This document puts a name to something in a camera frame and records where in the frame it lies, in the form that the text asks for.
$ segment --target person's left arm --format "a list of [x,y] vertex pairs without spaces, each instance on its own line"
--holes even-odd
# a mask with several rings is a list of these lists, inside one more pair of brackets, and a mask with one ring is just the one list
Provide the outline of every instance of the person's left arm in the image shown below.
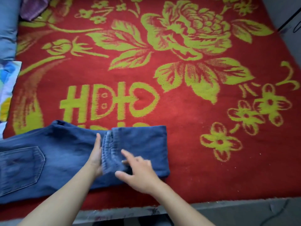
[[97,176],[102,174],[100,135],[86,164],[57,192],[43,201],[18,225],[67,226],[72,225],[87,193]]

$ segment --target denim fabric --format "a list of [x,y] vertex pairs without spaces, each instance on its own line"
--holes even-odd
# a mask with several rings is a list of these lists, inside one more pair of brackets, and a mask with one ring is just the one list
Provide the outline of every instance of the denim fabric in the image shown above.
[[159,177],[168,176],[165,126],[121,127],[111,131],[79,128],[64,121],[0,141],[0,204],[53,194],[86,163],[96,133],[102,138],[104,175],[92,189],[118,185],[121,149],[152,162]]

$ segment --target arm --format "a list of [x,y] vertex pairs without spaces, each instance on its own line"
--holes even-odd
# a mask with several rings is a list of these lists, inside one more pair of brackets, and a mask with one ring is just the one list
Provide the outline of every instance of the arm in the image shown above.
[[124,163],[132,167],[133,175],[117,171],[115,176],[133,189],[152,195],[163,205],[176,226],[214,226],[158,178],[149,160],[144,160],[140,156],[134,157],[125,150],[122,150],[122,154],[126,157]]
[[94,148],[86,164],[66,185],[43,201],[18,225],[72,225],[92,183],[102,174],[100,159],[100,135],[97,134]]

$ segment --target folded jeans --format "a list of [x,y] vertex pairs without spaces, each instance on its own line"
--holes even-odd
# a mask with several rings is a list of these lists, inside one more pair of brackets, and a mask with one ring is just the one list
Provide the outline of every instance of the folded jeans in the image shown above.
[[0,204],[53,194],[86,163],[96,133],[101,135],[103,176],[91,189],[118,185],[114,173],[126,171],[121,149],[151,160],[159,177],[170,174],[165,126],[79,128],[65,121],[0,141]]

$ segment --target forearm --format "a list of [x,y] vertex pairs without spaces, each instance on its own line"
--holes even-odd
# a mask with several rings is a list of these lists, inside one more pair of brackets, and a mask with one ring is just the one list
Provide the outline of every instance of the forearm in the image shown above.
[[95,179],[95,170],[86,164],[61,189],[25,217],[19,226],[72,225]]
[[152,196],[165,208],[176,226],[214,226],[163,182]]

